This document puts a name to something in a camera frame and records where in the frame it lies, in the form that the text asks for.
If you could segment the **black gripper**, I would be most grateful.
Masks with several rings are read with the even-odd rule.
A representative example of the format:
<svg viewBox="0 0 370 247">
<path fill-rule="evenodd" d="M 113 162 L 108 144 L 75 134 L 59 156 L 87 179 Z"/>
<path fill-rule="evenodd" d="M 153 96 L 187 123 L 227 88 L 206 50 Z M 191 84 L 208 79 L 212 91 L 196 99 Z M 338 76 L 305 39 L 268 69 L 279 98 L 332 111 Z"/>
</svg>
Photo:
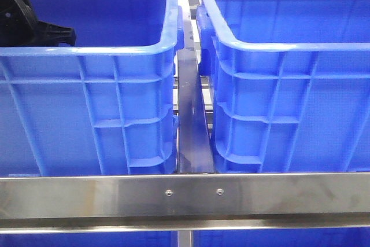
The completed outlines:
<svg viewBox="0 0 370 247">
<path fill-rule="evenodd" d="M 29 0 L 1 0 L 1 46 L 74 46 L 76 32 L 40 21 Z"/>
</svg>

